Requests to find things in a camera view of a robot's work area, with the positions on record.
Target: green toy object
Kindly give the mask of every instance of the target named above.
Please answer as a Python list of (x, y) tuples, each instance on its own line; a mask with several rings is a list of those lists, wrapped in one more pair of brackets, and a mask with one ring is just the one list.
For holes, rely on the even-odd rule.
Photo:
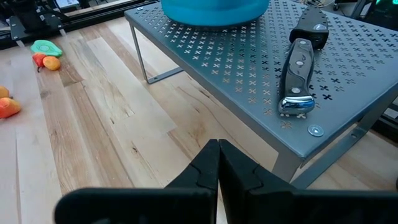
[(47, 56), (59, 57), (62, 55), (62, 50), (48, 40), (36, 40), (30, 49), (34, 53), (42, 53)]

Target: wooden floor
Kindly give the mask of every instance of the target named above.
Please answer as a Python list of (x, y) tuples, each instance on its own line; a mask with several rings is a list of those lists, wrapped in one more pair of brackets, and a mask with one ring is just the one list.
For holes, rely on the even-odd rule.
[[(176, 67), (139, 38), (150, 74)], [(186, 73), (143, 81), (124, 18), (52, 41), (65, 52), (57, 72), (37, 73), (29, 48), (0, 51), (0, 85), (23, 107), (0, 120), (2, 223), (52, 223), (81, 187), (163, 187), (211, 138), (272, 169), (277, 152)], [(397, 176), (397, 146), (368, 133), (310, 188), (394, 190)]]

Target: toy fruit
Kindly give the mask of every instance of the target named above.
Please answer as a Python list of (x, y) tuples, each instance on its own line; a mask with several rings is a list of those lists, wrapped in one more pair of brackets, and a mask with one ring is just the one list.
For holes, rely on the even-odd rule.
[(47, 56), (43, 59), (43, 64), (50, 70), (58, 70), (61, 67), (61, 62), (54, 56)]
[(0, 99), (0, 119), (8, 118), (21, 111), (21, 105), (8, 97)]
[(0, 85), (0, 98), (10, 97), (10, 91), (4, 86)]
[(30, 46), (30, 49), (34, 53), (42, 53), (48, 56), (59, 57), (62, 55), (62, 50), (48, 40), (36, 40), (33, 45)]
[(45, 54), (42, 54), (42, 53), (34, 53), (33, 54), (33, 56), (32, 56), (32, 58), (33, 58), (33, 61), (36, 63), (36, 65), (37, 65), (37, 72), (39, 72), (39, 69), (40, 68), (42, 68), (42, 67), (44, 67), (44, 64), (43, 64), (43, 59), (46, 57), (46, 55)]

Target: knife blade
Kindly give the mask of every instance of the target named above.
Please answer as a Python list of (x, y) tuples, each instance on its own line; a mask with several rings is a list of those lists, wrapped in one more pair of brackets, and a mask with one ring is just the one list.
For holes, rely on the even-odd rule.
[(307, 7), (297, 26), (290, 32), (292, 45), (279, 85), (278, 110), (281, 114), (303, 114), (314, 109), (315, 100), (308, 90), (313, 73), (313, 50), (323, 48), (328, 35), (324, 13), (319, 8)]

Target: kitchen knife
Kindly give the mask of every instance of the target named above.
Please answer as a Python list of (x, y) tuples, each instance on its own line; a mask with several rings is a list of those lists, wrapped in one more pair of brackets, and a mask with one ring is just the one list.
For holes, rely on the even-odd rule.
[(315, 100), (308, 88), (313, 72), (313, 49), (325, 46), (329, 31), (327, 19), (319, 8), (304, 10), (291, 31), (292, 43), (280, 79), (278, 110), (282, 114), (303, 114), (314, 109)]

